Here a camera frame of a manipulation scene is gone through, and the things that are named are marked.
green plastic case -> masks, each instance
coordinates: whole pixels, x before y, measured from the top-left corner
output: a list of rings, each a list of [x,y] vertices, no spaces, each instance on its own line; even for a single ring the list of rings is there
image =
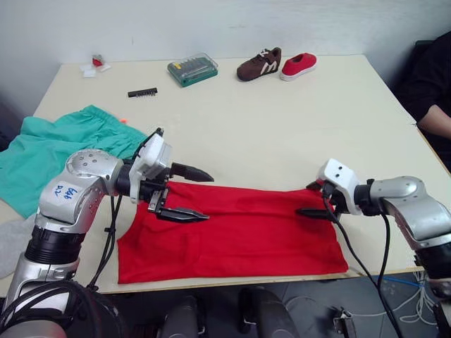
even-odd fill
[[[168,64],[168,71],[182,87],[218,74],[218,64],[205,53]]]

small red object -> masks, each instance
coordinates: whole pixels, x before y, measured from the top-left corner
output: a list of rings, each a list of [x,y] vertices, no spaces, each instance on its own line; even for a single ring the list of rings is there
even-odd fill
[[[100,58],[92,58],[92,64],[94,67],[100,67],[101,65],[104,65],[104,62]]]
[[[316,67],[316,56],[309,53],[299,54],[286,60],[280,78],[285,81],[296,79],[302,74],[311,72]]]

shoe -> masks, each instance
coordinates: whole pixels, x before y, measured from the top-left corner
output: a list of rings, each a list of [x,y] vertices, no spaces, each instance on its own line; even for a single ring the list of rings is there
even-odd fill
[[[238,78],[242,81],[250,81],[257,79],[262,75],[271,74],[277,72],[280,65],[280,57],[282,56],[282,50],[278,47],[272,51],[264,49],[257,54],[254,58],[244,62],[237,69]]]
[[[316,56],[309,53],[299,54],[294,58],[286,60],[282,68],[280,78],[285,81],[292,81],[298,76],[311,72],[316,67]]]

black sleeve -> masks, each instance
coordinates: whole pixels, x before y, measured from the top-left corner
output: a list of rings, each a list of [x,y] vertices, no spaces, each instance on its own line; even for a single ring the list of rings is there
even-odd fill
[[[432,105],[451,95],[451,32],[435,40],[420,56],[395,95],[417,122]]]

brown sneaker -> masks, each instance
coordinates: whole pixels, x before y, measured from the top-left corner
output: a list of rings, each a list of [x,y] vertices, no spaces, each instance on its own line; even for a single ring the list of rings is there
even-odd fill
[[[279,47],[274,48],[272,51],[264,49],[257,56],[238,67],[238,78],[242,81],[250,81],[262,75],[277,72],[281,56],[282,50]]]

